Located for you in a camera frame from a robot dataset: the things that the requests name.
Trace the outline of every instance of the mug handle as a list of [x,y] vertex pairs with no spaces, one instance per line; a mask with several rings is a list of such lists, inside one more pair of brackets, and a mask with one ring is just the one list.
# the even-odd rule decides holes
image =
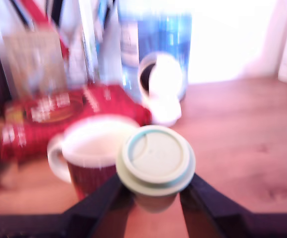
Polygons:
[[56,135],[48,144],[48,161],[52,172],[61,180],[72,183],[68,165],[61,161],[58,153],[62,152],[63,135]]

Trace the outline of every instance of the white plastic lid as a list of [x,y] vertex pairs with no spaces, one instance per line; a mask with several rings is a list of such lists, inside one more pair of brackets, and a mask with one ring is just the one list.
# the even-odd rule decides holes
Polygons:
[[184,138],[160,126],[142,127],[130,138],[122,155],[135,177],[152,183],[177,179],[186,171],[189,162]]
[[178,133],[143,126],[123,145],[116,160],[117,174],[134,193],[167,196],[182,191],[195,173],[192,147]]

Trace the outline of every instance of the blue bottle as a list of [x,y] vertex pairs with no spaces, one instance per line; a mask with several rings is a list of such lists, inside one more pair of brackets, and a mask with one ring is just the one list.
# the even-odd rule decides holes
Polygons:
[[132,98],[140,102],[138,69],[150,53],[167,53],[180,64],[182,99],[188,84],[188,62],[192,16],[187,4],[171,4],[165,0],[119,0],[118,17],[121,26],[120,49],[122,84]]

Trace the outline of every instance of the white lid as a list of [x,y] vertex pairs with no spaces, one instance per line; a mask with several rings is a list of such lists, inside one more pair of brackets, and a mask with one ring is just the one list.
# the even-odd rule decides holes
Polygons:
[[176,96],[149,98],[146,104],[152,114],[152,124],[170,127],[182,116],[181,105]]
[[173,130],[156,125],[141,127],[123,145],[116,160],[122,183],[147,196],[183,190],[194,176],[195,165],[188,142]]
[[184,138],[161,126],[140,128],[123,148],[122,156],[135,177],[152,183],[177,179],[186,171],[189,162]]
[[179,62],[170,54],[157,54],[149,77],[149,95],[179,96],[183,87],[183,73]]

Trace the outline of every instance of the disposable coffee cup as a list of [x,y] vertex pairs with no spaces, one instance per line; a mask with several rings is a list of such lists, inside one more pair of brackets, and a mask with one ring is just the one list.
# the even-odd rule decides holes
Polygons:
[[136,203],[152,212],[166,210],[195,173],[189,143],[177,132],[158,125],[143,126],[122,146],[116,161],[122,183]]

